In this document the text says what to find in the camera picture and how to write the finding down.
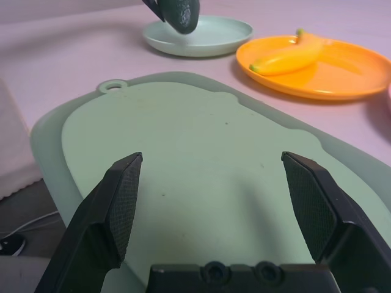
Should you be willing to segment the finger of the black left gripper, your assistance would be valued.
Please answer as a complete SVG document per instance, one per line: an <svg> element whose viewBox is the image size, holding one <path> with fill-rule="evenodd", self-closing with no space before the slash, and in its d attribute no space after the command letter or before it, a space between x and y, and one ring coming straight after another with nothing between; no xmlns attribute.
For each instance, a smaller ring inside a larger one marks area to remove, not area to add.
<svg viewBox="0 0 391 293"><path fill-rule="evenodd" d="M165 22L162 11L156 0L142 0L142 2L162 21Z"/></svg>

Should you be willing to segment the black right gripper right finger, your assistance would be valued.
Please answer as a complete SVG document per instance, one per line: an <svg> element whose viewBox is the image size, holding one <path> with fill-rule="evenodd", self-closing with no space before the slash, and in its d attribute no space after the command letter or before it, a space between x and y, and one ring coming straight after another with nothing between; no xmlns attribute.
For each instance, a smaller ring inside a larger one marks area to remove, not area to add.
<svg viewBox="0 0 391 293"><path fill-rule="evenodd" d="M315 161L291 152L281 160L312 259L341 292L390 292L390 247L363 209Z"/></svg>

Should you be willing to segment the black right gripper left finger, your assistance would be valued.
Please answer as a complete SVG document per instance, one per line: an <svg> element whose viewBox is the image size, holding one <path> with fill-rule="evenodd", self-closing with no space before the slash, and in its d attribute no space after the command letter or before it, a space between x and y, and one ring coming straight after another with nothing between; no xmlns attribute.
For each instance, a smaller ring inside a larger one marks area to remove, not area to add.
<svg viewBox="0 0 391 293"><path fill-rule="evenodd" d="M100 292L107 273L125 259L143 157L113 163L83 199L56 248L36 292Z"/></svg>

